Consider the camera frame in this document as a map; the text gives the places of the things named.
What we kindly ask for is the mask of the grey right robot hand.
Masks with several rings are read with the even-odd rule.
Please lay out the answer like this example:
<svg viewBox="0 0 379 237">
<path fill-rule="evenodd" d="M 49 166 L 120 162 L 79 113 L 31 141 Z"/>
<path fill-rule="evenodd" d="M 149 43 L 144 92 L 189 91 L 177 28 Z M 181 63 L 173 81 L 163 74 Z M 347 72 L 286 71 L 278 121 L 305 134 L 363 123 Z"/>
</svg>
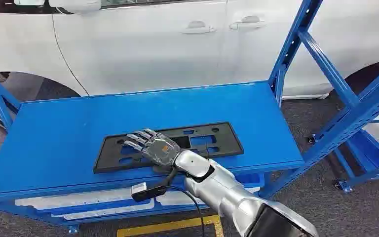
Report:
<svg viewBox="0 0 379 237">
<path fill-rule="evenodd" d="M 126 135 L 125 144 L 140 152 L 155 164 L 156 172 L 169 172 L 181 147 L 172 139 L 149 128 L 134 131 Z"/>
</svg>

